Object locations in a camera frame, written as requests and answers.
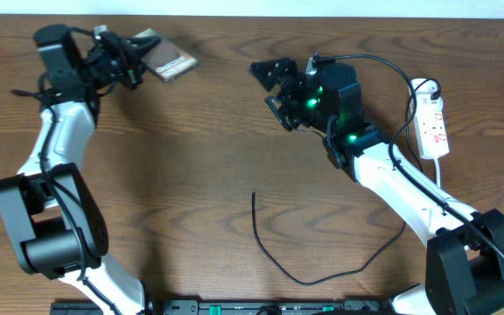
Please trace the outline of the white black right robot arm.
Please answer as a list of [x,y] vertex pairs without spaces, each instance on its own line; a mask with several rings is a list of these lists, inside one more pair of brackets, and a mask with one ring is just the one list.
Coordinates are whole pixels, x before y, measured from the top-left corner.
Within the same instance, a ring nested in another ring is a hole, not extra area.
[[332,165],[389,205],[426,249],[424,282],[388,300],[395,314],[492,314],[504,308],[504,214],[453,198],[364,116],[346,55],[255,62],[251,73],[286,130],[318,130]]

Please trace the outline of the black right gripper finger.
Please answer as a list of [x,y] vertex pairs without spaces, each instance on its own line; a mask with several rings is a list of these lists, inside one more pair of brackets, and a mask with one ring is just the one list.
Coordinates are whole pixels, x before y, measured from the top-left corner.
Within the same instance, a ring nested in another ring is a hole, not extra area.
[[287,76],[294,76],[298,71],[296,61],[289,58],[253,62],[249,70],[266,91],[271,91]]
[[288,120],[288,116],[282,111],[280,100],[274,96],[268,96],[264,99],[264,102],[273,113],[277,121],[281,124],[281,126],[287,131],[292,131],[293,127]]

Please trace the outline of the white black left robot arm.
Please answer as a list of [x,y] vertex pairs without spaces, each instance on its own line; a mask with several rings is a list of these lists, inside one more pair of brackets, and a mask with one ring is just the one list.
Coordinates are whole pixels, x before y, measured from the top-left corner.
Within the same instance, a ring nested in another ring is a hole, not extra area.
[[100,25],[81,53],[76,33],[66,24],[34,33],[45,65],[31,93],[41,127],[19,171],[0,179],[0,216],[24,272],[72,285],[104,314],[160,314],[146,285],[109,252],[105,220],[81,176],[102,97],[142,83],[144,57],[160,37],[146,30],[126,38]]

